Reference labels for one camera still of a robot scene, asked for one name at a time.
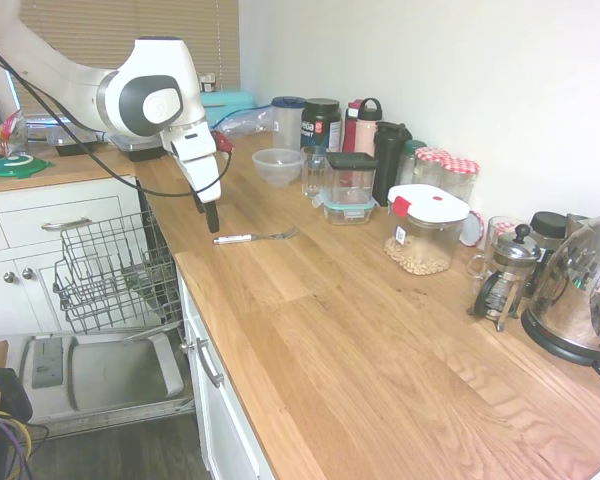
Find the wooden floor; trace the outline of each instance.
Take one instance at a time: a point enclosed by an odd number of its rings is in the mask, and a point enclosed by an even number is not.
[[[36,480],[210,480],[194,415],[48,441],[31,459]]]

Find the red water bottle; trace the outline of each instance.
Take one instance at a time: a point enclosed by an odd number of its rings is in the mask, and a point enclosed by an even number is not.
[[[353,152],[356,146],[356,122],[358,121],[358,109],[362,100],[349,102],[347,114],[344,122],[344,142],[342,144],[343,152]]]

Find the wire rack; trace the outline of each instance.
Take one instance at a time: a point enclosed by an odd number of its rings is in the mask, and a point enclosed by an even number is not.
[[[182,318],[173,258],[151,211],[61,233],[53,290],[76,333]]]

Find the kitchen counter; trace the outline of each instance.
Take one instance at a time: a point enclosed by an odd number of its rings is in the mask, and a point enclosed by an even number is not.
[[[383,210],[335,227],[300,193],[253,169],[265,136],[236,142],[222,235],[302,233],[214,246],[190,198],[151,197],[213,343],[281,480],[590,478],[600,469],[600,378],[465,311],[459,247],[438,275],[382,252]],[[170,160],[141,183],[187,191]]]
[[[95,151],[109,168],[118,175],[134,175],[134,166],[126,155],[109,145],[99,145]],[[29,178],[0,178],[0,192],[19,190],[22,188],[59,185],[62,183],[82,182],[109,178],[109,174],[98,166],[87,155],[61,157],[54,147],[33,145],[31,154],[55,165],[45,168]]]

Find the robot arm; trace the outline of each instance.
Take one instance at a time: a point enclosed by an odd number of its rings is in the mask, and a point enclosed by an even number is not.
[[[117,70],[86,67],[54,50],[19,19],[20,0],[0,0],[0,56],[47,94],[76,125],[148,137],[160,133],[193,190],[218,178],[215,141],[200,101],[196,70],[184,42],[143,37]],[[220,198],[220,182],[198,194]],[[215,213],[210,205],[208,213]],[[217,218],[209,224],[217,223]]]

